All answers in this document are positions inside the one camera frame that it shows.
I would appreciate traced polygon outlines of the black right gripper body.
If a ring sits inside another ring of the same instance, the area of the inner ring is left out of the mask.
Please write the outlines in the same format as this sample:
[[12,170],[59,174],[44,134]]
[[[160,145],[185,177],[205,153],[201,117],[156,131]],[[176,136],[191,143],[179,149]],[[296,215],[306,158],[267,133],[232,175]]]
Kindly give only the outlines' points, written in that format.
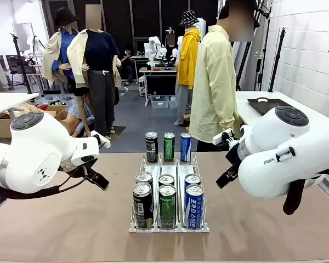
[[233,147],[232,149],[230,149],[225,157],[232,165],[227,170],[228,178],[235,179],[237,177],[239,166],[241,164],[241,159],[238,154],[238,147]]

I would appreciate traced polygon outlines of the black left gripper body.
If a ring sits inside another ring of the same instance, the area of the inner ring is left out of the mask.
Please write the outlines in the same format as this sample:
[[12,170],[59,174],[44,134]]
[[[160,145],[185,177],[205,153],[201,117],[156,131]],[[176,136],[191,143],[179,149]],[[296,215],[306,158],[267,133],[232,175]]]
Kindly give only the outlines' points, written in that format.
[[97,158],[94,158],[93,160],[87,161],[81,165],[74,165],[69,158],[60,163],[59,171],[66,173],[72,178],[92,178],[96,173],[92,166],[96,163],[97,160]]

